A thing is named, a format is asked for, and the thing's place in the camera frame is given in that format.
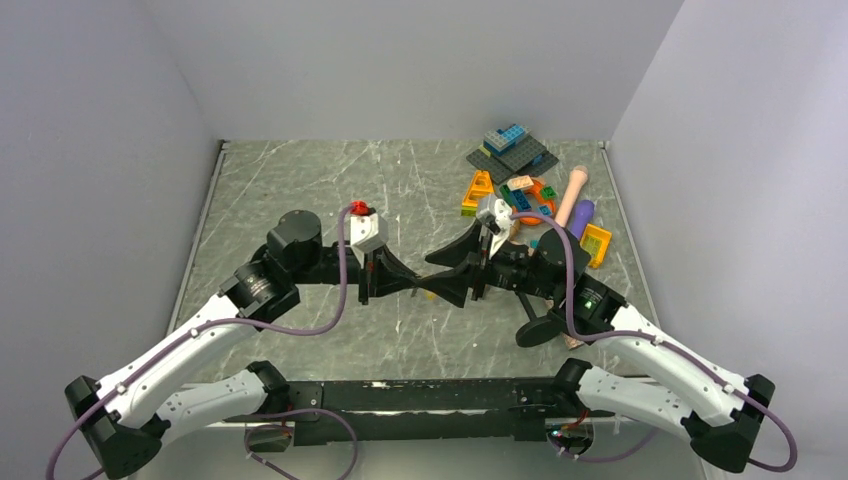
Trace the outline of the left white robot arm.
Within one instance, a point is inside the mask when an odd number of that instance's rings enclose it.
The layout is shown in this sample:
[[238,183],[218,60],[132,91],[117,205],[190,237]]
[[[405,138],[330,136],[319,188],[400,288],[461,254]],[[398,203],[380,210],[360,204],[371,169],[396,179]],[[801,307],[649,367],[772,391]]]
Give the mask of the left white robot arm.
[[417,275],[388,249],[385,221],[359,204],[337,218],[337,240],[325,245],[318,216],[283,215],[248,262],[201,309],[125,367],[101,378],[81,376],[65,389],[99,466],[111,479],[134,474],[169,442],[208,424],[241,416],[272,420],[294,406],[291,387],[267,361],[255,361],[222,381],[186,382],[218,353],[262,331],[300,301],[303,284],[359,288],[367,303],[411,289]]

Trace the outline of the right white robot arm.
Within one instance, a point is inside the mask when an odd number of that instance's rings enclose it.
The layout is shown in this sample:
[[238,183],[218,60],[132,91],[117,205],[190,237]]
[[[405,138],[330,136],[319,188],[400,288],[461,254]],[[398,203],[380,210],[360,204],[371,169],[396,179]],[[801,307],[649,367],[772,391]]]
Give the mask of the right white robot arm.
[[550,301],[544,316],[530,317],[517,331],[520,347],[568,335],[630,360],[651,378],[650,384],[633,382],[568,359],[551,390],[560,413],[606,411],[643,422],[682,438],[702,460],[729,473],[753,464],[774,384],[728,371],[664,333],[585,273],[589,255],[570,232],[550,228],[529,249],[512,243],[503,227],[474,222],[426,259],[440,272],[423,278],[421,287],[456,306],[489,286]]

